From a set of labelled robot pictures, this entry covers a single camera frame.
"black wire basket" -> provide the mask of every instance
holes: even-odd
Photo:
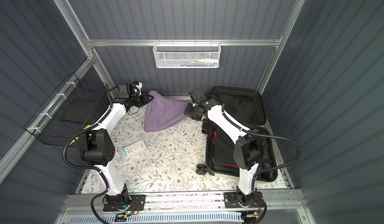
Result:
[[[43,144],[64,146],[74,134],[94,124],[107,110],[107,92],[106,83],[76,79],[63,93],[57,94],[44,113],[36,112],[24,129]]]

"yellow object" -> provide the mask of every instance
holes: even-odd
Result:
[[[88,127],[90,127],[90,125],[87,125],[84,129],[87,129]],[[79,137],[77,136],[75,139],[77,140],[77,139],[79,139]],[[75,140],[72,140],[71,144],[74,143],[74,142],[75,142]]]

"suitcase lid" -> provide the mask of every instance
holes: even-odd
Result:
[[[254,128],[266,122],[262,96],[255,90],[216,86],[212,95],[225,104],[225,110],[244,126]]]

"black wire mesh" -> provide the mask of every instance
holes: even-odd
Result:
[[[41,143],[64,146],[66,142],[87,125],[94,124],[107,110],[109,100],[108,85],[103,82],[77,79],[58,98],[45,113],[40,113],[41,120],[31,127],[30,120],[24,129],[34,135]],[[81,110],[87,116],[84,122],[63,120],[63,115],[77,107],[77,103],[86,102],[90,108]]]

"black mounting plate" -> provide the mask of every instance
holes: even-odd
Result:
[[[261,192],[257,192],[258,196],[261,198],[263,197],[263,194]],[[229,193],[224,193],[224,201],[225,201],[225,208],[243,208],[240,203],[237,201],[237,196],[236,192],[229,192]],[[249,208],[261,208],[263,207],[263,204],[261,200],[259,201],[252,201]]]
[[[139,207],[135,207],[135,211],[142,211],[144,210],[144,204],[145,204],[145,195],[130,195],[131,202],[137,202],[139,204]],[[103,211],[119,211],[118,208],[121,208],[124,206],[123,202],[108,202],[104,203]],[[129,206],[129,208],[126,211],[133,211],[133,203]]]

